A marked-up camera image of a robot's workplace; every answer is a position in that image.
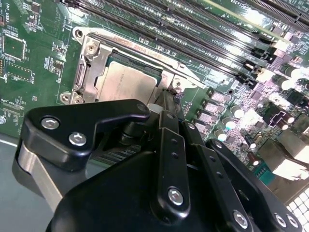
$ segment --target capacitor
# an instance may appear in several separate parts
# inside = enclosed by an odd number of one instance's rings
[[[217,139],[221,142],[224,142],[227,138],[226,134],[224,133],[224,131],[222,129],[218,129],[214,132],[215,136],[217,137]]]
[[[292,80],[289,80],[285,77],[280,77],[277,81],[276,84],[282,88],[282,90],[288,90],[291,88],[294,88],[296,86],[295,82]]]
[[[256,143],[254,142],[254,140],[253,140],[253,138],[251,137],[251,135],[246,134],[246,135],[244,136],[244,139],[245,139],[245,141],[246,141],[246,143],[248,144],[248,146],[249,146],[250,149],[256,148]]]
[[[236,123],[231,117],[225,117],[222,122],[225,125],[225,128],[227,128],[228,130],[234,129],[236,127]]]
[[[284,74],[291,77],[294,80],[298,80],[300,78],[302,78],[303,76],[303,72],[301,69],[299,68],[295,68],[291,65],[289,65],[285,70],[284,70]]]
[[[282,117],[282,119],[286,122],[286,123],[293,123],[295,121],[295,118],[288,112],[286,112],[286,114]]]
[[[284,120],[277,122],[277,126],[280,127],[281,130],[286,130],[289,128],[289,125],[287,125]]]
[[[250,164],[253,166],[257,166],[260,163],[260,159],[253,153],[253,152],[248,152],[247,157],[250,161]]]
[[[230,112],[235,118],[242,118],[244,116],[244,111],[239,105],[234,105],[230,108]]]

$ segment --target robotic arm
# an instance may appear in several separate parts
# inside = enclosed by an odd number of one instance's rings
[[[90,159],[139,153],[87,179]],[[297,218],[220,141],[206,144],[163,91],[138,100],[45,107],[25,117],[17,181],[54,211],[49,232],[301,232]]]

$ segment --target black plastic bracket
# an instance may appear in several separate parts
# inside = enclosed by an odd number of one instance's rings
[[[178,133],[178,118],[170,111],[161,111],[150,204],[155,215],[167,224],[184,220],[191,208],[184,139]]]
[[[244,204],[246,211],[251,213],[255,224],[262,231],[302,231],[298,219],[223,143],[210,139],[206,146],[218,154],[233,187],[247,201]]]
[[[209,186],[209,191],[213,191],[212,196],[217,205],[213,212],[218,214],[215,218],[219,231],[252,232],[253,227],[250,219],[217,154],[205,147],[204,141],[193,124],[187,121],[182,124],[187,142],[186,152],[193,156],[193,161],[205,177],[205,182],[201,184]]]
[[[86,166],[97,133],[110,132],[124,123],[145,121],[149,116],[149,109],[138,100],[37,108],[26,115],[21,139],[29,151],[64,170],[77,171]],[[47,117],[57,120],[59,127],[43,127],[41,121]],[[74,132],[86,137],[84,145],[70,143],[69,136]]]

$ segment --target silver screw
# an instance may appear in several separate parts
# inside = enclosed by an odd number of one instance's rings
[[[95,43],[93,42],[89,42],[86,44],[86,52],[89,54],[89,55],[94,55],[98,50],[98,47]]]
[[[286,227],[286,223],[285,223],[285,221],[283,220],[283,218],[282,218],[280,215],[278,215],[278,214],[275,214],[275,216],[276,216],[277,222],[278,222],[282,227]]]
[[[179,192],[178,189],[170,188],[169,189],[169,200],[175,205],[183,204],[183,195]]]
[[[0,125],[6,123],[6,119],[4,116],[0,116]]]
[[[248,221],[247,219],[244,217],[244,215],[238,211],[238,210],[234,210],[233,212],[233,216],[235,221],[244,229],[248,228]]]
[[[74,132],[69,136],[69,142],[75,146],[83,146],[86,144],[86,136],[82,133]]]
[[[217,146],[218,148],[222,148],[221,143],[219,143],[218,141],[215,141],[214,144],[216,144],[216,146]]]
[[[195,129],[195,126],[192,123],[188,123],[188,126],[193,130]]]
[[[291,216],[291,215],[286,215],[290,221],[290,223],[292,224],[292,226],[294,226],[295,228],[298,228],[298,223],[297,221]]]
[[[54,130],[59,127],[59,122],[52,117],[46,117],[41,121],[41,125],[48,130]]]

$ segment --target motherboard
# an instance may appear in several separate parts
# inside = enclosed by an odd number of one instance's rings
[[[0,27],[1,133],[18,137],[36,107],[147,104],[165,88],[203,139],[224,142],[265,184],[281,174],[266,145],[307,162],[285,142],[308,128],[308,1],[1,0]],[[105,44],[104,64],[86,36]]]

